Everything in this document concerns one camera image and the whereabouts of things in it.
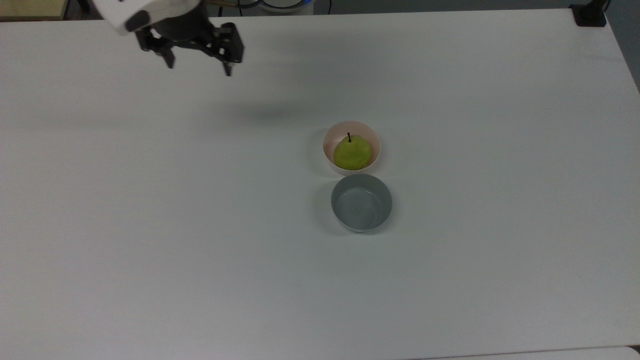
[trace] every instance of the empty bowl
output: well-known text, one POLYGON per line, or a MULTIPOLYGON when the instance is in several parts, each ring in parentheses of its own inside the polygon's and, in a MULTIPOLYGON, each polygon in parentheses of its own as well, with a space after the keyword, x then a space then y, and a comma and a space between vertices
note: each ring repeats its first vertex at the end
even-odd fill
POLYGON ((323 150, 326 159, 329 161, 329 166, 331 166, 331 168, 338 174, 359 174, 361 172, 367 172, 378 159, 378 156, 380 155, 380 139, 373 129, 361 122, 343 121, 329 128, 329 130, 324 134, 323 150), (338 146, 338 143, 347 136, 347 133, 351 133, 351 135, 360 135, 367 140, 369 145, 371 145, 371 159, 368 164, 360 170, 346 170, 338 167, 333 161, 333 151, 335 150, 335 147, 338 146))
POLYGON ((356 233, 382 225, 391 214, 391 203, 385 183, 368 174, 341 179, 331 194, 333 213, 342 225, 356 233))

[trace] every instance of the green pear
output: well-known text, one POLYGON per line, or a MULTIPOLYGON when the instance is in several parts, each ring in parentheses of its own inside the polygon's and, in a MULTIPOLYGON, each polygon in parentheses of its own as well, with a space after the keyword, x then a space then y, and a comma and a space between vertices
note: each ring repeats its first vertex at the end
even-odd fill
POLYGON ((371 160, 371 145, 360 135, 347 136, 335 147, 333 162, 344 170, 360 170, 371 160))

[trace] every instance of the white table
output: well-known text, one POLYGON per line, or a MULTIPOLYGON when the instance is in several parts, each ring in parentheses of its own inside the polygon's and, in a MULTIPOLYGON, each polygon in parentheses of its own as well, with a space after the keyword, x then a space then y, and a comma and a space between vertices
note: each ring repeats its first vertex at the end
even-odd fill
POLYGON ((232 78, 0 24, 0 358, 383 360, 640 343, 640 96, 569 10, 234 19, 232 78), (321 138, 377 130, 383 229, 321 138))
POLYGON ((640 354, 628 347, 526 352, 488 356, 463 356, 456 360, 640 360, 640 354))

